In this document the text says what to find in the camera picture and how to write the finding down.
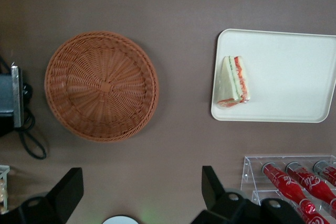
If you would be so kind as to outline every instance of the bottle holder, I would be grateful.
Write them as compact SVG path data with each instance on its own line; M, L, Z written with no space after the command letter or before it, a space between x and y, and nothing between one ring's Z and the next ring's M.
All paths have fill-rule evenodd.
M243 175L240 189L243 191L248 199L253 203L260 205L265 198L281 198L293 205L291 200L284 197L281 192L272 184L272 182L263 174L262 167L265 163L275 163L282 171L285 171L287 164L291 162L298 162L305 166L308 171L315 174L312 170L317 161L324 160L330 165L336 165L336 157L329 156L264 156L264 157L245 157L243 165ZM336 188L325 179L322 179L336 195ZM324 216L330 223L336 224L336 220L332 218L323 208L322 201L311 196L303 187L301 187L304 195L315 204L316 211Z
M7 194L7 174L10 171L8 165L0 165L0 212L4 214L8 211Z

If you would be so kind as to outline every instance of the clear acrylic rack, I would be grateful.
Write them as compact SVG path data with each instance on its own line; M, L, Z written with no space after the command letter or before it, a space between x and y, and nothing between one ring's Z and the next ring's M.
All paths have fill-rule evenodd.
M243 165L243 175L240 189L244 192L248 199L258 205L261 204L265 198L281 198L285 201L292 203L289 199L284 197L279 190L272 184L272 182L262 173L262 167L265 163L273 162L278 165L282 171L290 162L299 162L301 165L308 168L312 173L313 165L320 160L325 160L331 165L336 165L336 157L329 156L263 156L263 157L245 157ZM336 194L336 188L329 182L325 181ZM327 221L336 224L333 219L321 206L321 201L312 197L305 189L302 188L303 193L310 199L316 206L316 211L323 215Z

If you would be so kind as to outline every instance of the coca-cola bottle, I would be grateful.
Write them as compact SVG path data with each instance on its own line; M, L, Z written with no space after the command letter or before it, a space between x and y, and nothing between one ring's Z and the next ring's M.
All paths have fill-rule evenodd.
M298 162L289 163L286 166L286 173L303 186L312 196L328 203L336 209L336 195L332 193L329 186L319 177L309 172Z
M308 214L314 212L314 204L306 198L299 184L275 166L275 163L266 163L262 171L286 198L298 204L304 212Z
M318 161L313 166L313 171L325 180L336 186L336 168L329 165L326 161Z
M318 212L312 212L311 214L308 214L302 211L300 208L297 209L297 212L306 224L330 224Z

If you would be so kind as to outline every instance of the brown surface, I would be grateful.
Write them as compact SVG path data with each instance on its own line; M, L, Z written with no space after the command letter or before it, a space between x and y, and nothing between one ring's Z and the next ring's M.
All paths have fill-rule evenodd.
M336 34L335 0L0 0L1 53L34 87L34 134L48 143L45 161L30 158L17 134L2 137L0 162L14 171L10 203L50 190L83 167L85 195L68 221L102 223L126 214L141 224L190 223L205 208L201 167L212 165L238 187L245 155L331 154L336 107L319 124L219 122L210 114L215 46L227 28ZM109 30L138 43L160 82L154 117L114 144L82 140L55 119L44 75L56 49L84 31Z

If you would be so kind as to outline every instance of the wicker basket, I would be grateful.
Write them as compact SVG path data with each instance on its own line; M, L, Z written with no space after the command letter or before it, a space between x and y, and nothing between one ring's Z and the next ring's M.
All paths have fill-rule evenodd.
M49 62L45 91L67 129L97 142L124 140L140 131L159 98L146 53L108 31L83 33L61 45Z

